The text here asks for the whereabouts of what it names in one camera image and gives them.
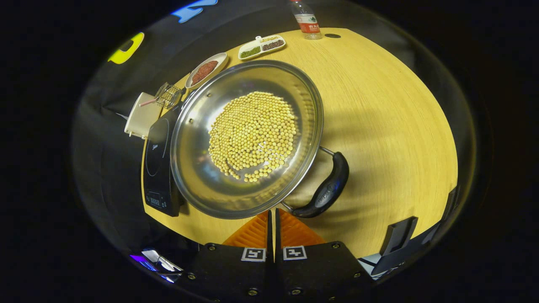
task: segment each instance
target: pan handle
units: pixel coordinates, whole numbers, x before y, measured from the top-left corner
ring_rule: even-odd
[[[295,217],[313,218],[325,212],[341,195],[348,181],[350,168],[344,156],[340,152],[333,153],[327,148],[320,147],[320,149],[333,157],[333,170],[314,192],[313,198],[307,205],[293,209],[284,201],[281,202]]]

